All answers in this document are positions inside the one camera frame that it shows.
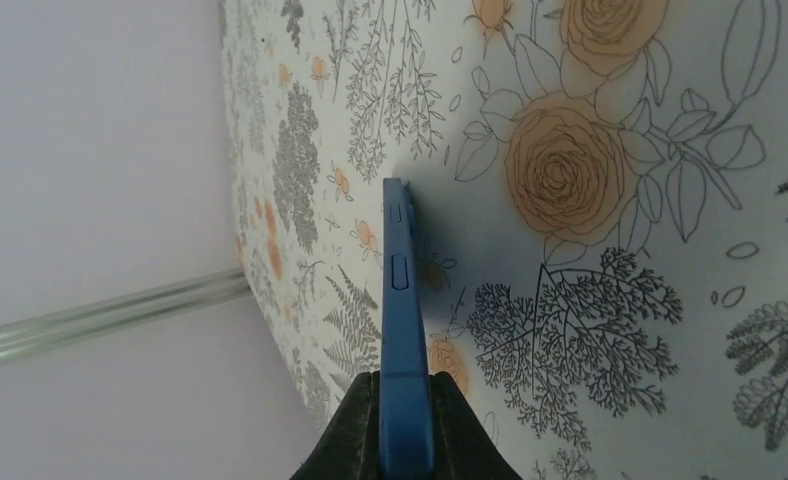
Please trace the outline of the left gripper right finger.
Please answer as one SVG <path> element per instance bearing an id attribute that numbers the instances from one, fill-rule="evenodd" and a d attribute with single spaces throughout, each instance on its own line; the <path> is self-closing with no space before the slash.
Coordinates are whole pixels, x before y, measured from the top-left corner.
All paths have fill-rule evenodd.
<path id="1" fill-rule="evenodd" d="M 520 479 L 497 450 L 448 372 L 429 376 L 433 412 L 433 479 Z"/>

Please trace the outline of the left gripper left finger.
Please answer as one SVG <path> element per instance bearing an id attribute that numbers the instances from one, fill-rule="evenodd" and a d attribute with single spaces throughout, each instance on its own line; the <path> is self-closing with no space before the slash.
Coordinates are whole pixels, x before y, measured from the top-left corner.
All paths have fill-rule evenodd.
<path id="1" fill-rule="evenodd" d="M 291 480 L 380 479 L 379 397 L 380 373 L 357 375 Z"/>

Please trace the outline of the black phone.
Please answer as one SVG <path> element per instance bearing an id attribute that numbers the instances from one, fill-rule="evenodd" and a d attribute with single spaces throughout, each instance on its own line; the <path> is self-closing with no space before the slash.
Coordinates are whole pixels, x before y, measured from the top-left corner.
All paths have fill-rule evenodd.
<path id="1" fill-rule="evenodd" d="M 385 479 L 430 479 L 434 435 L 425 330 L 413 254 L 411 193 L 383 180 L 379 459 Z"/>

